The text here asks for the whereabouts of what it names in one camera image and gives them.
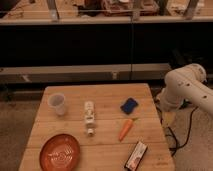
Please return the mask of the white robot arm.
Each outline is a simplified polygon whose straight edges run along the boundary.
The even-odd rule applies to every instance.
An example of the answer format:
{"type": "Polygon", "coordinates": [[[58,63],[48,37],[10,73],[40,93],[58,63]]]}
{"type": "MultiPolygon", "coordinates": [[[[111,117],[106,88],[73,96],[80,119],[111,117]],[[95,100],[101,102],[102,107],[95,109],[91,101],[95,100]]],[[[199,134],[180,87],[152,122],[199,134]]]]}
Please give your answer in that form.
{"type": "Polygon", "coordinates": [[[203,84],[206,77],[205,69],[196,63],[169,71],[159,94],[161,109],[176,110],[187,99],[213,118],[213,89],[203,84]]]}

